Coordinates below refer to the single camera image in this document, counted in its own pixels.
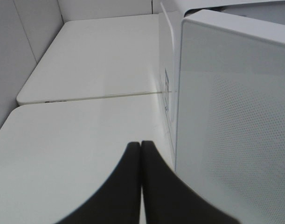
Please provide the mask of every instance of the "grid of dots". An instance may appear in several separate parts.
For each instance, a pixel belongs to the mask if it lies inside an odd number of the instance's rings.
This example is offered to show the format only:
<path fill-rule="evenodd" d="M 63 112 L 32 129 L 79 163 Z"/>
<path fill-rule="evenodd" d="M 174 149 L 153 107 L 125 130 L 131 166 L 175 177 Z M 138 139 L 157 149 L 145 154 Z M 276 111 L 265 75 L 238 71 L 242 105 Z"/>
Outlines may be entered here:
<path fill-rule="evenodd" d="M 210 100 L 208 177 L 268 223 L 285 224 L 285 102 L 220 76 Z"/>

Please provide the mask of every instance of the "perforated panel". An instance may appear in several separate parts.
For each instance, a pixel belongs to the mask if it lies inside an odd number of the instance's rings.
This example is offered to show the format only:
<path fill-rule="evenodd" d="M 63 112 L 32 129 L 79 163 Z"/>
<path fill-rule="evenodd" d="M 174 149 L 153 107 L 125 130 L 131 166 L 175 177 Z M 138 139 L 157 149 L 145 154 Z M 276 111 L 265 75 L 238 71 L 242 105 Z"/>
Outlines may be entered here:
<path fill-rule="evenodd" d="M 215 76 L 204 160 L 208 178 L 285 224 L 285 101 Z"/>

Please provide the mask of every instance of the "black object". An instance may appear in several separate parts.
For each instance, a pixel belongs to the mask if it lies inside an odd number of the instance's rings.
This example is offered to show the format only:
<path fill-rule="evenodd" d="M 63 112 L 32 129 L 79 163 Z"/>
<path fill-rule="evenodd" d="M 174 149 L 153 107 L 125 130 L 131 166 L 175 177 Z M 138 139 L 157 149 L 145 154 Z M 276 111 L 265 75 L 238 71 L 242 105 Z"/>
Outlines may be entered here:
<path fill-rule="evenodd" d="M 152 141 L 141 146 L 143 198 L 148 224 L 238 224 L 213 207 L 164 162 Z"/>
<path fill-rule="evenodd" d="M 140 198 L 140 144 L 132 142 L 102 187 L 58 224 L 138 224 Z"/>

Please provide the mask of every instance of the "desk surface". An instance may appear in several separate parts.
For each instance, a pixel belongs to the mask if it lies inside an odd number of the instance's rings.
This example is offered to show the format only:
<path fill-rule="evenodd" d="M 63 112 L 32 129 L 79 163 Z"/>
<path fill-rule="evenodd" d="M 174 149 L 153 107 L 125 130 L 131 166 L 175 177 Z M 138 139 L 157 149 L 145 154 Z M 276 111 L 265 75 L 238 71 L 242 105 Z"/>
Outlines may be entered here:
<path fill-rule="evenodd" d="M 158 15 L 65 23 L 17 96 L 20 105 L 157 92 Z"/>
<path fill-rule="evenodd" d="M 54 223 L 88 199 L 130 141 L 169 165 L 160 94 L 25 105 L 0 130 L 0 223 Z"/>

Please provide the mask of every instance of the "white desk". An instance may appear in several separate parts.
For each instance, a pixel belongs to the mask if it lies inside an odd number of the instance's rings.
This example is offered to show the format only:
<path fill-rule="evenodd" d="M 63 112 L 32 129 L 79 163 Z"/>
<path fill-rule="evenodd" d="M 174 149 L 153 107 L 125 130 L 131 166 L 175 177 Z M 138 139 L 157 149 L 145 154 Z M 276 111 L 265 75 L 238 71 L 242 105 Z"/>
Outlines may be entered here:
<path fill-rule="evenodd" d="M 20 105 L 157 92 L 158 15 L 65 23 L 17 96 Z"/>
<path fill-rule="evenodd" d="M 48 224 L 100 187 L 130 141 L 172 166 L 160 94 L 25 105 L 0 130 L 0 223 Z"/>

